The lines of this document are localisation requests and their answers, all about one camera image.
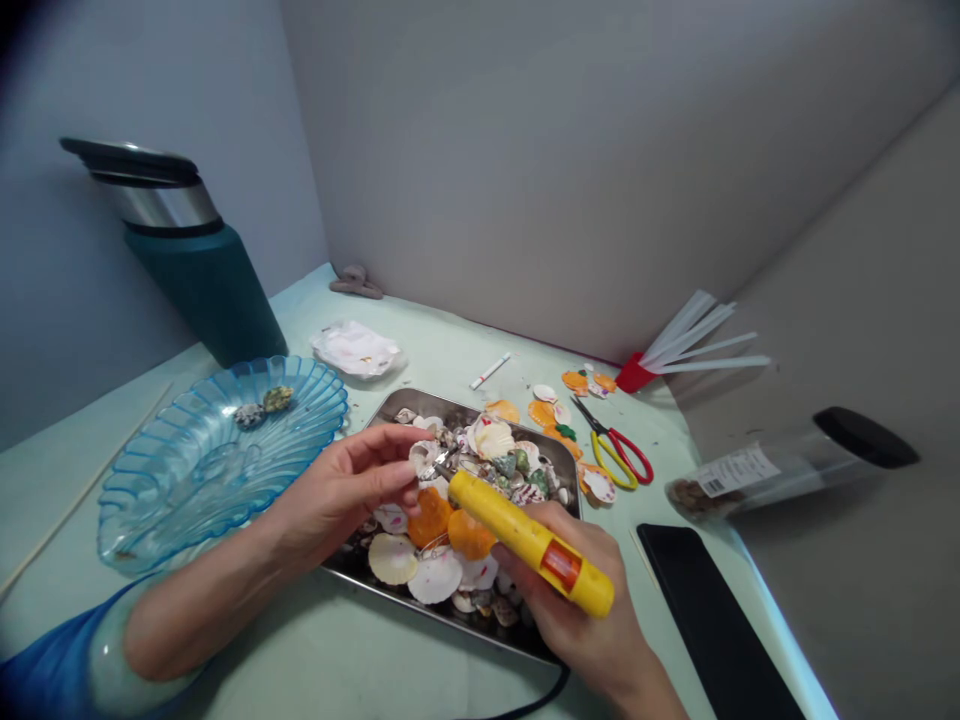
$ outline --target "container label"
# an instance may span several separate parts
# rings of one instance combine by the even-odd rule
[[[763,454],[760,443],[754,443],[704,465],[690,479],[700,483],[709,497],[717,497],[779,474],[779,468]]]

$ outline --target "clear plastic container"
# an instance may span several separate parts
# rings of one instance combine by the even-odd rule
[[[919,460],[910,445],[883,426],[852,410],[831,407],[801,427],[765,435],[669,482],[666,493],[677,512],[700,522]]]

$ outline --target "phone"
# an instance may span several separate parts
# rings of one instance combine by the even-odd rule
[[[803,720],[803,712],[691,528],[637,534],[718,720]]]

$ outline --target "black lid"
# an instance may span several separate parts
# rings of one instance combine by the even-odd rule
[[[895,470],[920,462],[906,441],[853,410],[827,408],[814,415],[813,421],[835,443],[872,465]]]
[[[80,138],[60,138],[60,147],[79,155],[98,180],[125,184],[156,184],[162,187],[188,187],[200,182],[197,166],[189,158],[175,153],[140,147],[133,143],[110,143]]]

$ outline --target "blue plastic dish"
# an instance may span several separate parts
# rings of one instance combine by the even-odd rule
[[[290,407],[237,427],[234,411],[279,385],[293,388]],[[259,358],[201,380],[114,463],[98,501],[100,559],[141,575],[243,525],[333,442],[346,412],[343,381],[310,358]]]

